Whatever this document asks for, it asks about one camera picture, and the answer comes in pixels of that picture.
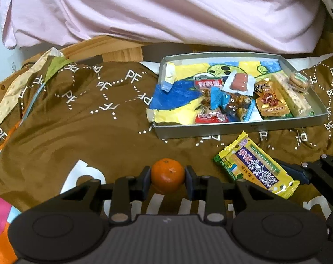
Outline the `small orange mandarin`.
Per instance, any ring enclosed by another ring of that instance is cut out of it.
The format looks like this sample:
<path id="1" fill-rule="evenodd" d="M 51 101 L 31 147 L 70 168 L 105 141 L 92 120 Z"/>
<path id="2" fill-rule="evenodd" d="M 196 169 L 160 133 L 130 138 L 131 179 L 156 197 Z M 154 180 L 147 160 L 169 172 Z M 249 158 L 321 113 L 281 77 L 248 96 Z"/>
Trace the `small orange mandarin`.
<path id="1" fill-rule="evenodd" d="M 160 159 L 153 164 L 150 178 L 156 190 L 163 194 L 176 192 L 184 183 L 184 167 L 174 159 Z"/>

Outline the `yellow green cracker packet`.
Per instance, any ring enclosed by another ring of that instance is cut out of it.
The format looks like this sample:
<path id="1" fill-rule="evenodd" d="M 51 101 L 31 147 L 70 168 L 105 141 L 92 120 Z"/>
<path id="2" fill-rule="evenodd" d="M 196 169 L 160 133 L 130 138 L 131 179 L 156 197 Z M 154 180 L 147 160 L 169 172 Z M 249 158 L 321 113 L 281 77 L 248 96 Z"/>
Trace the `yellow green cracker packet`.
<path id="1" fill-rule="evenodd" d="M 300 185 L 300 181 L 293 179 L 246 132 L 222 149 L 214 157 L 214 162 L 232 181 L 245 179 L 285 199 L 290 198 Z"/>

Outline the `rice puff bar packet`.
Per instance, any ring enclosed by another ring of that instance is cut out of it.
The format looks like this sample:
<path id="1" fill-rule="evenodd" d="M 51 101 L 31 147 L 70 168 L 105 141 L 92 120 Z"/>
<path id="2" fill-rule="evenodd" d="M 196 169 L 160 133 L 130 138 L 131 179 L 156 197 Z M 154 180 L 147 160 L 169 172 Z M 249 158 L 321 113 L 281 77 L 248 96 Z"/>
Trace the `rice puff bar packet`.
<path id="1" fill-rule="evenodd" d="M 273 73 L 271 81 L 283 96 L 294 117 L 307 117 L 313 112 L 304 95 L 290 87 L 288 77 L 284 73 Z"/>

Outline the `gold orange snack packet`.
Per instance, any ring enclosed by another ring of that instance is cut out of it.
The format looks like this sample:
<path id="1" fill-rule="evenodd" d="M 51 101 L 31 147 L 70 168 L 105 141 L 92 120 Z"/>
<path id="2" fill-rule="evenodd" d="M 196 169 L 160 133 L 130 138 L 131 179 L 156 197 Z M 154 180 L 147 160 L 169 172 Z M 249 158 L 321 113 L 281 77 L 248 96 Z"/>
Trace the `gold orange snack packet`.
<path id="1" fill-rule="evenodd" d="M 255 83 L 254 93 L 258 96 L 256 105 L 263 117 L 280 117 L 290 113 L 290 109 L 276 85 L 267 79 Z"/>

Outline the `dark dried fruit packet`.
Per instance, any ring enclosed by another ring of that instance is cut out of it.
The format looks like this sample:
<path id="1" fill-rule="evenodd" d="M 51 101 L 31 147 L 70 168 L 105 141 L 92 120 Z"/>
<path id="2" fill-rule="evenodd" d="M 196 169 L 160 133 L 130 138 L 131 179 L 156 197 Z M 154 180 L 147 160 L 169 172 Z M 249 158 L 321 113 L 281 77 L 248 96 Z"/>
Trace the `dark dried fruit packet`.
<path id="1" fill-rule="evenodd" d="M 239 95 L 234 93 L 230 95 L 231 95 L 231 100 L 224 109 L 224 112 L 226 113 L 228 119 L 231 122 L 240 122 L 238 115 L 236 114 L 236 109 L 248 103 L 252 98 L 249 96 Z"/>

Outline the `light blue candy wrapper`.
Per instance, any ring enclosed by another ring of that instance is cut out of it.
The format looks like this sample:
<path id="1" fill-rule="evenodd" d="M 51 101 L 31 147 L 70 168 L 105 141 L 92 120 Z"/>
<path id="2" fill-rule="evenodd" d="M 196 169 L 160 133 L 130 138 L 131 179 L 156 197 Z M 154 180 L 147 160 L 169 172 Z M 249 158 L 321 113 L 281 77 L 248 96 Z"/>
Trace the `light blue candy wrapper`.
<path id="1" fill-rule="evenodd" d="M 218 108 L 225 109 L 231 100 L 231 95 L 222 91 L 218 87 L 211 87 L 210 89 L 210 109 L 216 110 Z"/>

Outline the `round biscuit clear packet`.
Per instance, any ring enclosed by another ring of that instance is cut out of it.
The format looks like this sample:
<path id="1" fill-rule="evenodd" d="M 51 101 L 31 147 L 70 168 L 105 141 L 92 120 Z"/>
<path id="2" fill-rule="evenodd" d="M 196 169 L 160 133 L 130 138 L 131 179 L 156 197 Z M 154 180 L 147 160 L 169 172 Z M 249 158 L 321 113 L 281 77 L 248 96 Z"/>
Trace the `round biscuit clear packet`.
<path id="1" fill-rule="evenodd" d="M 307 77 L 295 71 L 290 74 L 288 85 L 297 92 L 307 94 L 308 89 L 311 87 L 311 82 Z"/>

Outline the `red cookie snack packet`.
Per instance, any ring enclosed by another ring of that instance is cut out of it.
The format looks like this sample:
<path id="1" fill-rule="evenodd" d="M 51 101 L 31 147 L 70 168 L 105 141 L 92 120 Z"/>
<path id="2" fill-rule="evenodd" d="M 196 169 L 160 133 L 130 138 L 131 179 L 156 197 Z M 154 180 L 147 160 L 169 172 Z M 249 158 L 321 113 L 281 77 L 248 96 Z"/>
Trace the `red cookie snack packet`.
<path id="1" fill-rule="evenodd" d="M 223 78 L 215 76 L 211 73 L 198 73 L 193 77 L 194 88 L 197 89 L 203 96 L 199 109 L 200 113 L 195 118 L 196 124 L 209 123 L 227 123 L 228 116 L 223 112 L 222 108 L 216 110 L 210 109 L 210 89 L 218 87 L 222 90 Z"/>

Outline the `pink sausage white packet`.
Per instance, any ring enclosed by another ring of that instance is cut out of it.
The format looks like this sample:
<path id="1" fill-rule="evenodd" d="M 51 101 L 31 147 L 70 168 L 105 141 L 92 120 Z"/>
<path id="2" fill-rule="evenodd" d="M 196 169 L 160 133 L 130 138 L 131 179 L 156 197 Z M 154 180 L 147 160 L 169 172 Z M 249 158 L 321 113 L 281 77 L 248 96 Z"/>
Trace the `pink sausage white packet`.
<path id="1" fill-rule="evenodd" d="M 254 94 L 255 77 L 247 73 L 232 73 L 226 79 L 222 91 L 228 93 L 239 93 L 245 96 L 253 96 Z"/>

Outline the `dark blue snack packet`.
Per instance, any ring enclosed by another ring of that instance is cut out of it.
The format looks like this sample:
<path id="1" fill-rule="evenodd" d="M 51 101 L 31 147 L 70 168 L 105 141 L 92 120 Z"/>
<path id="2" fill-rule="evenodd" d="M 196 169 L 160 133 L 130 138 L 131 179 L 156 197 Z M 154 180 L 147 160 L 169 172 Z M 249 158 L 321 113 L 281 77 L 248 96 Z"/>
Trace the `dark blue snack packet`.
<path id="1" fill-rule="evenodd" d="M 253 99 L 243 106 L 236 109 L 236 114 L 241 122 L 259 122 L 263 121 L 259 110 L 256 107 L 256 103 Z"/>

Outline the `colourful drawing paper liner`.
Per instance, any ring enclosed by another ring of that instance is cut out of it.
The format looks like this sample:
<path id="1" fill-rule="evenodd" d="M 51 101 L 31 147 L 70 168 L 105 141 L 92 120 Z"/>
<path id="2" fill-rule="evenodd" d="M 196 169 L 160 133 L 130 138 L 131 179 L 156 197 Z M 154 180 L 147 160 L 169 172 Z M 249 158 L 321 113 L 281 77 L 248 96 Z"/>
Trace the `colourful drawing paper liner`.
<path id="1" fill-rule="evenodd" d="M 262 120 L 267 108 L 284 103 L 273 86 L 278 61 L 166 61 L 147 109 L 155 124 L 194 125 Z"/>

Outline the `silver metal tray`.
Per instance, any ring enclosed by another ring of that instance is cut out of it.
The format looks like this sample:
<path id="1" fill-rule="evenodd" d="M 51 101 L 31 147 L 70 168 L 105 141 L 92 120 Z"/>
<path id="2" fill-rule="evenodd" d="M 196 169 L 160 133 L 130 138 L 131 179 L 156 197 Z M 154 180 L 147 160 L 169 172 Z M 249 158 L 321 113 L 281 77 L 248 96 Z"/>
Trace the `silver metal tray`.
<path id="1" fill-rule="evenodd" d="M 159 138 L 188 138 L 317 126 L 328 111 L 284 57 L 216 52 L 164 57 L 146 115 Z"/>

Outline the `pink bed sheet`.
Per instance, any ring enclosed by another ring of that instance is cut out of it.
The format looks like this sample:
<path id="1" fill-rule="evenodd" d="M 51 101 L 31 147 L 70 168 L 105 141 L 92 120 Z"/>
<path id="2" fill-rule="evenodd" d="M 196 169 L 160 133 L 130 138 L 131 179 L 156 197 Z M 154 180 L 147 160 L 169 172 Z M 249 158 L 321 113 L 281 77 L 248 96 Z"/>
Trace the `pink bed sheet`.
<path id="1" fill-rule="evenodd" d="M 310 53 L 324 22 L 321 0 L 0 0 L 2 42 L 9 49 L 109 35 Z"/>

